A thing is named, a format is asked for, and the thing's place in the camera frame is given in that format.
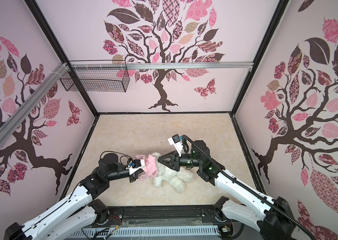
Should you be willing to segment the white teddy bear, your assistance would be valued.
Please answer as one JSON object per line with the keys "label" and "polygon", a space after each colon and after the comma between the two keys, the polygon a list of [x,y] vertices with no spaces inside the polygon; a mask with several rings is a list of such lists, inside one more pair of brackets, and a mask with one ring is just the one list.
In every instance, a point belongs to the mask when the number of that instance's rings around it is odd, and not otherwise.
{"label": "white teddy bear", "polygon": [[152,156],[156,158],[156,164],[158,167],[158,174],[154,178],[154,187],[160,188],[163,182],[168,183],[176,193],[182,194],[186,189],[186,184],[190,184],[194,181],[194,174],[185,168],[180,167],[180,171],[176,172],[158,162],[158,158],[161,156],[159,153],[152,153]]}

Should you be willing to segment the pink teddy hoodie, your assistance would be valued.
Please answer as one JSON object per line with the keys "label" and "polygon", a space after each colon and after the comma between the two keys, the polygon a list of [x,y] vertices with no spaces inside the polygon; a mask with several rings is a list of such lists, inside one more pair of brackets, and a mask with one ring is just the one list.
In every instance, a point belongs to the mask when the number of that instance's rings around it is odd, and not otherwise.
{"label": "pink teddy hoodie", "polygon": [[156,163],[156,157],[152,154],[148,156],[145,155],[136,155],[137,160],[144,160],[145,166],[143,167],[143,173],[139,174],[139,180],[145,181],[148,178],[155,178],[158,176],[158,167]]}

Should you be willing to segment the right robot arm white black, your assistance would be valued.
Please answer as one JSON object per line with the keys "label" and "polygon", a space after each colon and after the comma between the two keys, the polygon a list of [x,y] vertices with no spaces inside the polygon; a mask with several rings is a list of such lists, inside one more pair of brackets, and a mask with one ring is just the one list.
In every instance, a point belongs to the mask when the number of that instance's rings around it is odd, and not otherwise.
{"label": "right robot arm white black", "polygon": [[224,222],[234,220],[258,231],[265,240],[290,240],[296,228],[288,202],[282,197],[263,194],[235,177],[223,165],[210,156],[210,150],[202,140],[189,147],[186,140],[175,135],[168,139],[175,150],[158,158],[169,169],[180,171],[196,167],[197,175],[239,200],[235,203],[220,198],[215,204],[216,218]]}

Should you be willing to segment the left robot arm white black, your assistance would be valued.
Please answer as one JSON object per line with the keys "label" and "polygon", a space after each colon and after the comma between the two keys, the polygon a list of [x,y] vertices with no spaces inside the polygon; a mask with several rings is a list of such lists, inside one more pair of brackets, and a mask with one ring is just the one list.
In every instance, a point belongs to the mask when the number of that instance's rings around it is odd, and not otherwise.
{"label": "left robot arm white black", "polygon": [[110,182],[129,179],[132,183],[145,172],[143,157],[129,159],[126,165],[116,153],[99,160],[93,172],[79,182],[65,198],[37,217],[20,225],[14,223],[4,234],[6,240],[63,240],[95,222],[105,223],[109,211],[98,196],[110,187]]}

